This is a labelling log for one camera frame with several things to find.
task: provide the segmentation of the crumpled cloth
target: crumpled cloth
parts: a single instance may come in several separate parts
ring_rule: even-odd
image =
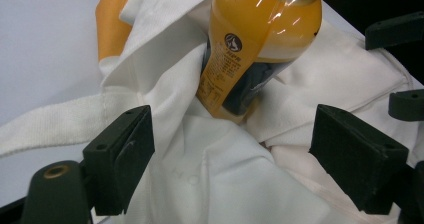
[[[94,12],[58,26],[73,25],[87,38],[97,32],[97,45],[61,29],[45,30],[50,36],[44,39],[60,36],[62,42],[95,52],[83,60],[98,62],[99,90],[40,104],[6,120],[0,127],[0,157],[89,142],[120,113],[150,105],[156,153],[128,213],[114,218],[116,223],[396,223],[396,206],[389,216],[359,212],[308,154],[319,103],[351,111],[410,150],[421,150],[416,145],[418,124],[387,115],[389,93],[411,89],[412,79],[386,51],[365,51],[363,39],[338,31],[324,19],[312,46],[266,85],[258,107],[237,126],[211,118],[195,97],[210,0],[84,1],[63,0],[65,12],[60,15],[73,20],[81,10],[76,3],[97,5],[95,30],[88,28]],[[14,12],[19,5],[0,2],[0,13],[42,17],[37,12],[43,10],[29,15]],[[6,19],[1,24],[6,28],[0,36],[7,42],[0,45],[19,47],[23,39],[13,37],[22,35],[20,30],[11,29],[15,25]],[[39,49],[44,39],[39,39]],[[72,49],[68,51],[72,62]],[[14,56],[25,56],[25,50],[1,52],[8,63]],[[30,64],[56,62],[54,53],[30,59]],[[13,91],[2,94],[7,98]],[[420,157],[411,152],[410,164]]]

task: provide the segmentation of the cloth fold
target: cloth fold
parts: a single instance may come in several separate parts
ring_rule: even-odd
[[[323,20],[312,46],[265,86],[257,108],[237,126],[211,118],[195,97],[210,0],[113,5],[113,15],[108,8],[105,14],[125,30],[117,32],[119,43],[104,42],[119,49],[99,55],[99,93],[33,109],[1,126],[0,157],[87,142],[120,113],[150,105],[156,153],[117,223],[396,222],[396,207],[391,216],[357,211],[307,154],[316,105],[323,103],[351,111],[420,158],[418,124],[387,115],[389,93],[411,88],[390,54],[365,51],[362,40]]]

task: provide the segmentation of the bottle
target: bottle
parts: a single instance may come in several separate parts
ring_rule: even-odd
[[[212,0],[200,102],[241,122],[263,86],[310,46],[321,12],[321,0]]]

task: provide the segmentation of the white fabric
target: white fabric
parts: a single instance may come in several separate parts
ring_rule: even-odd
[[[101,91],[1,126],[0,157],[91,140],[121,112],[148,104],[156,153],[116,222],[395,223],[396,208],[389,217],[358,212],[306,152],[317,103],[353,111],[413,149],[418,124],[385,112],[389,92],[410,88],[409,74],[324,20],[313,46],[266,86],[246,132],[212,119],[194,97],[208,7],[209,0],[129,0],[121,17],[134,26],[122,55],[101,61]]]

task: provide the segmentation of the black logo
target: black logo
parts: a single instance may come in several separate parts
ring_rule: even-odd
[[[227,48],[233,52],[239,52],[243,47],[240,38],[238,38],[238,36],[232,33],[228,33],[227,35],[225,35],[225,45],[227,45]]]

